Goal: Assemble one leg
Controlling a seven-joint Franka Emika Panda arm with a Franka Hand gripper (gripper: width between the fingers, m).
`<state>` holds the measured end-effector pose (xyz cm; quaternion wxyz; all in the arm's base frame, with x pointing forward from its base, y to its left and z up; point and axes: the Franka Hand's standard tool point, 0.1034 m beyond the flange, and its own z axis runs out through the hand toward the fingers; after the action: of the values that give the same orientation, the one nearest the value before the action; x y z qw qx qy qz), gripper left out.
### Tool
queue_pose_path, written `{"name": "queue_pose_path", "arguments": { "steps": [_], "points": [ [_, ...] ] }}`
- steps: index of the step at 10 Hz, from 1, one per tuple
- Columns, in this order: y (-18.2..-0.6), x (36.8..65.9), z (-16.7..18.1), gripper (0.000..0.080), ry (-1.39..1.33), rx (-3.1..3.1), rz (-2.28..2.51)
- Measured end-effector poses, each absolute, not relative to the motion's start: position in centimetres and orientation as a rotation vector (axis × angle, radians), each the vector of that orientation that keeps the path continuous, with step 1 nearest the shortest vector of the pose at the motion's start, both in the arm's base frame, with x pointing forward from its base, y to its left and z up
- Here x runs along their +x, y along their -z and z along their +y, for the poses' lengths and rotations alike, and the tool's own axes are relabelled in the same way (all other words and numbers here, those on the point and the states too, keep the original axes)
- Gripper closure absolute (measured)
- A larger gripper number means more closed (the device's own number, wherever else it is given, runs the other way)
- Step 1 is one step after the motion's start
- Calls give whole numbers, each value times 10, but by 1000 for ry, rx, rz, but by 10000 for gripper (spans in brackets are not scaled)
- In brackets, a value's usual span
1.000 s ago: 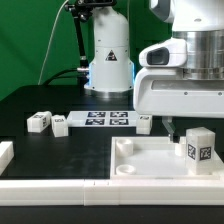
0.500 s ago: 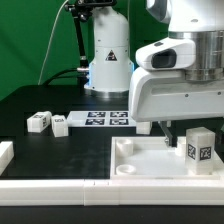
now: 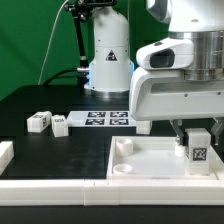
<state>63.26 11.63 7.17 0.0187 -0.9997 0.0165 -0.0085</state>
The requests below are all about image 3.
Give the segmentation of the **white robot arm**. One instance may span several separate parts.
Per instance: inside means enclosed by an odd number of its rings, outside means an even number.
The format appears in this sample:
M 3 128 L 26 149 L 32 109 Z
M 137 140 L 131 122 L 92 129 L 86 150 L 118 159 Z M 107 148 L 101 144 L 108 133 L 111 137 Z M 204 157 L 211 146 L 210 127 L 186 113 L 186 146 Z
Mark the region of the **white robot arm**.
M 102 97 L 129 92 L 130 115 L 141 134 L 167 120 L 183 138 L 183 120 L 212 118 L 218 142 L 224 130 L 224 0 L 146 0 L 146 8 L 169 25 L 168 37 L 140 48 L 134 68 L 127 21 L 96 4 L 86 91 Z

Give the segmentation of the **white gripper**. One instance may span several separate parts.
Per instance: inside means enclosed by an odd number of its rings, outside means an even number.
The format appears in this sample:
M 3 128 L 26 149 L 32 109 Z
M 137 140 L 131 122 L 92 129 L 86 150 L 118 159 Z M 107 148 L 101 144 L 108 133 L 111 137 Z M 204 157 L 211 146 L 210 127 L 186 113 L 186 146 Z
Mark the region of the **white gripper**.
M 171 120 L 182 145 L 182 121 L 215 118 L 214 142 L 224 131 L 224 47 L 213 38 L 166 38 L 137 51 L 129 97 L 137 121 Z

